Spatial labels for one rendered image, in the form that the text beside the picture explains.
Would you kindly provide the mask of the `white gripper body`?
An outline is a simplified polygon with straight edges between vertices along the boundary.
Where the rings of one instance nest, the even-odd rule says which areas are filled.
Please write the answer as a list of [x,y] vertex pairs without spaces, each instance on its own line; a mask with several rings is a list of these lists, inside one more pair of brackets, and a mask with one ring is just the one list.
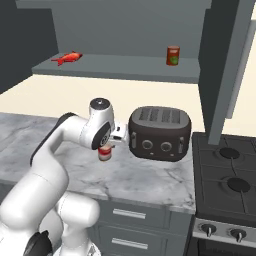
[[109,141],[113,144],[125,143],[125,138],[118,135],[110,135]]

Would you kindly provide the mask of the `dark grey cabinet door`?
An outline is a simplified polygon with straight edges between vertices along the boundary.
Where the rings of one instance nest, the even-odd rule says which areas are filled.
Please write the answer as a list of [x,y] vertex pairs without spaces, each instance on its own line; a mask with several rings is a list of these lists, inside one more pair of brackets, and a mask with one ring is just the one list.
[[57,53],[50,9],[18,9],[15,0],[0,0],[0,94]]

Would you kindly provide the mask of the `red and white can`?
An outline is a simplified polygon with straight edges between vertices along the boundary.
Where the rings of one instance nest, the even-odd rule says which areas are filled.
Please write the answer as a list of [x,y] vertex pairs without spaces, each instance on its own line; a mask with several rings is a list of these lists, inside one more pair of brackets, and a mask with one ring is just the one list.
[[113,146],[109,143],[98,149],[98,158],[100,161],[108,161],[112,157]]

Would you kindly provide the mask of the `dark brown toaster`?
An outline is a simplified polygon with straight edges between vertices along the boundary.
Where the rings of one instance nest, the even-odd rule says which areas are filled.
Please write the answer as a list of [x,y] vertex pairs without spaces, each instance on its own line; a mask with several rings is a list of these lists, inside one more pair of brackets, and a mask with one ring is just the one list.
[[139,107],[129,118],[129,149],[138,158],[180,161],[189,148],[191,127],[191,119],[183,110]]

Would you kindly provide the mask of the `grey drawer front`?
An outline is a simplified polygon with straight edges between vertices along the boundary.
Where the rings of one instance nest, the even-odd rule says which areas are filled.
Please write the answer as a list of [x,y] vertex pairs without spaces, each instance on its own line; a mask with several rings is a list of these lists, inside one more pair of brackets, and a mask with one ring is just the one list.
[[164,229],[170,214],[164,208],[99,200],[100,220],[109,223]]
[[154,234],[131,228],[98,225],[100,250],[115,256],[183,256],[186,237],[180,235]]

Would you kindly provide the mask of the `red fish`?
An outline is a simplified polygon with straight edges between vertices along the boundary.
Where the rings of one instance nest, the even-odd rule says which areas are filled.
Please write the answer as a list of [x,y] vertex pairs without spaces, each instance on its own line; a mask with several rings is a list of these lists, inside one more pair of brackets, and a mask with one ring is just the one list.
[[83,56],[82,53],[72,51],[71,53],[66,53],[61,57],[52,59],[52,62],[57,62],[59,66],[66,62],[76,62]]

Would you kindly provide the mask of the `red can with green label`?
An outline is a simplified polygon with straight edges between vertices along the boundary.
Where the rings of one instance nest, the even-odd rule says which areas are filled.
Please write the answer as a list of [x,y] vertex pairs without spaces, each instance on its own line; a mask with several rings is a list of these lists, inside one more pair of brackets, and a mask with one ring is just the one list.
[[180,47],[168,46],[166,64],[169,66],[176,66],[179,63]]

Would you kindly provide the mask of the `black gas stove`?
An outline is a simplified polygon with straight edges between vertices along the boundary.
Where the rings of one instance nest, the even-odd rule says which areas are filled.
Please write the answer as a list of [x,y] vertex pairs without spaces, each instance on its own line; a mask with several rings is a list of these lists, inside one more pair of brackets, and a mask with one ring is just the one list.
[[[192,135],[196,213],[187,256],[256,256],[256,138],[223,135],[217,146]],[[201,230],[212,224],[210,237]],[[230,234],[242,229],[238,243]]]

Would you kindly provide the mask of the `silver stove knob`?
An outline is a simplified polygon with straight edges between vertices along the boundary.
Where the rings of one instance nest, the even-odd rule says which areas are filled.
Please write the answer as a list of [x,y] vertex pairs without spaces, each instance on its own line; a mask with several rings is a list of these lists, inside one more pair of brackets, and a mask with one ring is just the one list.
[[242,229],[232,229],[230,234],[240,243],[247,235],[247,233]]
[[210,237],[216,232],[217,228],[212,224],[203,224],[201,226],[201,230],[205,232],[208,237]]

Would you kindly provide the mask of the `grey open wall cabinet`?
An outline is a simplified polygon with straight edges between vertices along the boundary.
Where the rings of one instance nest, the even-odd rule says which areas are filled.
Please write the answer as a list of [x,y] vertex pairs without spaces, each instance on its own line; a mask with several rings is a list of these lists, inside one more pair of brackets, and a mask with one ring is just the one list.
[[[58,53],[83,56],[61,66],[48,58],[35,74],[196,83],[205,11],[212,0],[17,0],[52,11]],[[179,63],[166,64],[179,46]]]

